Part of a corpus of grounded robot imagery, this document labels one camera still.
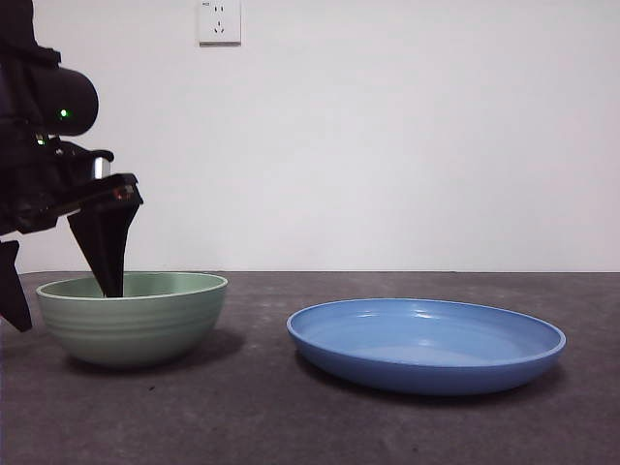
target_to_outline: dark gray countertop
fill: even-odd
[[[78,273],[23,275],[35,327],[2,324],[2,463],[620,463],[620,274],[218,274],[231,284],[211,337],[132,373],[69,359],[47,334],[34,289]],[[358,387],[296,354],[290,314],[370,296],[510,308],[562,328],[567,349],[530,385],[466,398]]]

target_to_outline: wall socket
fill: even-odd
[[[241,0],[200,0],[201,46],[241,45]]]

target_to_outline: blue plate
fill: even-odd
[[[527,315],[471,303],[410,298],[342,300],[291,315],[301,354],[372,388],[434,395],[523,385],[558,358],[566,336]]]

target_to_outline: green bowl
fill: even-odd
[[[125,273],[124,296],[93,277],[37,289],[48,331],[73,357],[112,368],[162,363],[196,347],[217,321],[228,281],[213,274]]]

